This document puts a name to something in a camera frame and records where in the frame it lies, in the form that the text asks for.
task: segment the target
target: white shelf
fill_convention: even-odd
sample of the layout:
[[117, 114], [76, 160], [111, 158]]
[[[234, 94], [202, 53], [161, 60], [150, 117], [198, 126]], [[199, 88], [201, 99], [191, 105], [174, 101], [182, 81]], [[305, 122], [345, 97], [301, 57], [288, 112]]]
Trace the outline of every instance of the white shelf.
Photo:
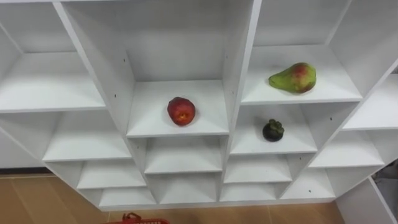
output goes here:
[[[269, 142], [262, 129], [270, 119], [285, 129], [278, 142]], [[299, 105], [243, 106], [231, 148], [231, 154], [286, 154], [316, 152], [317, 147]]]
[[[301, 95], [278, 90], [268, 78], [297, 62], [317, 70], [317, 84]], [[361, 94], [333, 52], [325, 45], [253, 47], [242, 105], [360, 101]]]
[[382, 166], [377, 149], [364, 131], [339, 133], [312, 161], [310, 167]]
[[289, 182], [292, 181], [284, 156], [229, 158], [224, 183]]
[[275, 200], [275, 189], [270, 184], [224, 184], [221, 202]]
[[0, 83], [0, 113], [105, 109], [77, 53], [22, 54]]
[[329, 178], [323, 169], [302, 172], [280, 199], [335, 198]]
[[155, 204], [156, 201], [147, 188], [105, 189], [99, 207]]
[[361, 105], [344, 130], [398, 129], [398, 74], [391, 74]]
[[131, 154], [107, 111], [64, 112], [45, 162], [123, 159]]
[[216, 201], [213, 174], [172, 174], [148, 177], [160, 204]]
[[[184, 127], [174, 124], [167, 113], [176, 96], [189, 99], [197, 110]], [[137, 83], [131, 111], [127, 131], [131, 138], [229, 133], [221, 80]]]
[[146, 174], [221, 172], [222, 169], [218, 137], [149, 140]]
[[144, 187], [146, 183], [132, 160], [88, 161], [77, 189]]

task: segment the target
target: cubby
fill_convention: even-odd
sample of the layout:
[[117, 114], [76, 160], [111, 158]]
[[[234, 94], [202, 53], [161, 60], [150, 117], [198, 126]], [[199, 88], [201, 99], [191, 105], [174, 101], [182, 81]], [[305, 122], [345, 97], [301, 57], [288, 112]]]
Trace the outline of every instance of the cubby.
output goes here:
[[216, 175], [169, 174], [148, 176], [160, 204], [216, 202]]
[[51, 3], [0, 14], [0, 113], [106, 109]]
[[0, 2], [0, 136], [104, 211], [331, 202], [398, 158], [395, 0]]
[[220, 202], [276, 200], [277, 187], [276, 184], [260, 183], [225, 184], [221, 191]]

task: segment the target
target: mangosteen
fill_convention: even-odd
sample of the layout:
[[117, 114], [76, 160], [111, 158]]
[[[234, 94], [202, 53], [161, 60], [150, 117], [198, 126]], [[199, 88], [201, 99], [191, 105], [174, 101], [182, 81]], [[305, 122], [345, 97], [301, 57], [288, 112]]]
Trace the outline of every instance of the mangosteen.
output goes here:
[[270, 119], [262, 129], [262, 135], [270, 142], [276, 142], [282, 139], [285, 129], [279, 121]]

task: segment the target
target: green pear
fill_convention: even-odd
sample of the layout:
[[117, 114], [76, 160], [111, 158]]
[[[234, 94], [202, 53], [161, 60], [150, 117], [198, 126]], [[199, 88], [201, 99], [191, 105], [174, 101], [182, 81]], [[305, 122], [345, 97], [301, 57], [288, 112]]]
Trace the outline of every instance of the green pear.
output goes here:
[[300, 62], [269, 77], [268, 82], [270, 86], [280, 90], [305, 93], [315, 86], [317, 73], [310, 64]]

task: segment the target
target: red apple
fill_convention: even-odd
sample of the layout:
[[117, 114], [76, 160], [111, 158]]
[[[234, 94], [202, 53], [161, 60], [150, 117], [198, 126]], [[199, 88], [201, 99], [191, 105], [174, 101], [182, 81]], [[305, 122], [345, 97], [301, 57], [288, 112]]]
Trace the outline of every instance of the red apple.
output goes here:
[[178, 126], [185, 126], [195, 117], [195, 105], [188, 99], [175, 97], [167, 106], [172, 121]]

